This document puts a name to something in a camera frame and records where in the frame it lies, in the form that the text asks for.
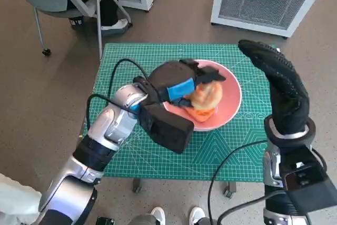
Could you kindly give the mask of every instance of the chair leg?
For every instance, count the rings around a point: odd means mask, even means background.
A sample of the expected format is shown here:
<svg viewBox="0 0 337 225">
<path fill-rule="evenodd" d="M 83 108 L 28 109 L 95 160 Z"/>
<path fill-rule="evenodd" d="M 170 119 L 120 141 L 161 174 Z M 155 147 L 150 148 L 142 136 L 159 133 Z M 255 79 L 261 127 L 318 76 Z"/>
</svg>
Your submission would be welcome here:
<svg viewBox="0 0 337 225">
<path fill-rule="evenodd" d="M 125 15 L 125 17 L 126 17 L 128 23 L 130 24 L 130 26 L 132 26 L 131 17 L 127 13 L 127 11 L 124 9 L 124 7 L 121 6 L 120 3 L 117 0 L 113 0 L 113 1 L 116 3 L 116 5 L 118 6 L 118 8 L 122 11 L 122 13 Z"/>
<path fill-rule="evenodd" d="M 96 13 L 97 13 L 97 37 L 98 37 L 98 50 L 100 60 L 102 59 L 102 31 L 101 31 L 101 6 L 100 0 L 96 0 Z"/>
<path fill-rule="evenodd" d="M 38 35 L 40 37 L 40 42 L 41 45 L 43 47 L 43 51 L 42 54 L 44 54 L 45 56 L 50 56 L 52 54 L 51 50 L 49 48 L 47 48 L 44 44 L 44 40 L 42 37 L 42 32 L 41 32 L 41 25 L 40 25 L 40 20 L 38 18 L 38 13 L 37 13 L 37 9 L 36 7 L 34 7 L 34 16 L 35 16 L 35 22 L 36 22 L 36 26 L 37 26 L 37 30 L 38 30 Z"/>
</svg>

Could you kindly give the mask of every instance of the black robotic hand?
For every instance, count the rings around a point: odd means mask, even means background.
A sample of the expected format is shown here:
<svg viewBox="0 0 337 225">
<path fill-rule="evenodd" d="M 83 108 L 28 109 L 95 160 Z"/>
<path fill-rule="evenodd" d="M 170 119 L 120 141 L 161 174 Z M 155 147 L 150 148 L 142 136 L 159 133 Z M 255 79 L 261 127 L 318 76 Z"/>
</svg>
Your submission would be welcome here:
<svg viewBox="0 0 337 225">
<path fill-rule="evenodd" d="M 191 94 L 197 85 L 226 80 L 213 67 L 198 65 L 189 59 L 169 61 L 157 67 L 147 80 L 143 77 L 133 80 L 147 94 L 140 103 L 140 125 L 154 142 L 178 154 L 188 145 L 194 124 L 167 111 L 160 103 L 168 101 L 176 106 L 191 106 L 191 101 L 184 96 Z"/>
<path fill-rule="evenodd" d="M 292 63 L 275 48 L 261 42 L 241 40 L 239 49 L 269 80 L 272 118 L 279 133 L 304 131 L 309 96 Z"/>
</svg>

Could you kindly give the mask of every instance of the table leg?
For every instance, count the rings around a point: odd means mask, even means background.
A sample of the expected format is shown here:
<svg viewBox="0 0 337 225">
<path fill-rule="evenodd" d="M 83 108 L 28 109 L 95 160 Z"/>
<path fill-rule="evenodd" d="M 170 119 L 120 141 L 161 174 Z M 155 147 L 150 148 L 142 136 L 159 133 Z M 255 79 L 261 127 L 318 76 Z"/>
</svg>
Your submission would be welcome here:
<svg viewBox="0 0 337 225">
<path fill-rule="evenodd" d="M 142 180 L 141 179 L 133 179 L 132 181 L 132 191 L 134 193 L 139 193 L 142 189 Z"/>
<path fill-rule="evenodd" d="M 223 190 L 223 195 L 229 199 L 233 197 L 236 193 L 236 182 L 235 181 L 226 181 L 225 188 Z"/>
</svg>

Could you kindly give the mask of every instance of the white sneaker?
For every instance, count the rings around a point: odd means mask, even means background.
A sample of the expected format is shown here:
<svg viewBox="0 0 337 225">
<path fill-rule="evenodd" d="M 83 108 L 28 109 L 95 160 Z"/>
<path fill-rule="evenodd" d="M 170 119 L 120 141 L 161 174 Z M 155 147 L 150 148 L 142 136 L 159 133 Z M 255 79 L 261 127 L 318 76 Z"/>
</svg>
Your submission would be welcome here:
<svg viewBox="0 0 337 225">
<path fill-rule="evenodd" d="M 151 211 L 151 214 L 156 217 L 156 219 L 160 222 L 160 225 L 165 225 L 166 219 L 164 209 L 156 207 Z"/>
<path fill-rule="evenodd" d="M 190 225 L 196 224 L 201 218 L 206 217 L 204 210 L 200 207 L 195 207 L 190 213 Z"/>
<path fill-rule="evenodd" d="M 102 31 L 107 31 L 107 30 L 112 30 L 112 29 L 116 29 L 116 30 L 121 30 L 126 28 L 126 26 L 128 25 L 128 21 L 127 19 L 123 18 L 117 21 L 116 24 L 114 24 L 113 26 L 101 26 L 101 30 Z"/>
</svg>

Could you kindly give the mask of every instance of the black glove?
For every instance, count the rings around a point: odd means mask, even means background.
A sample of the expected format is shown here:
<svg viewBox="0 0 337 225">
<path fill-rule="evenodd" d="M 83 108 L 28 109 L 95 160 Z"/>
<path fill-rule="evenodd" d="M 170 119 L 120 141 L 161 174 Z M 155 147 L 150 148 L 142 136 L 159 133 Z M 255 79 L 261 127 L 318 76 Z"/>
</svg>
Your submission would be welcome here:
<svg viewBox="0 0 337 225">
<path fill-rule="evenodd" d="M 304 131 L 309 115 L 309 96 L 292 63 L 261 42 L 239 41 L 239 49 L 270 83 L 272 118 L 281 134 Z"/>
</svg>

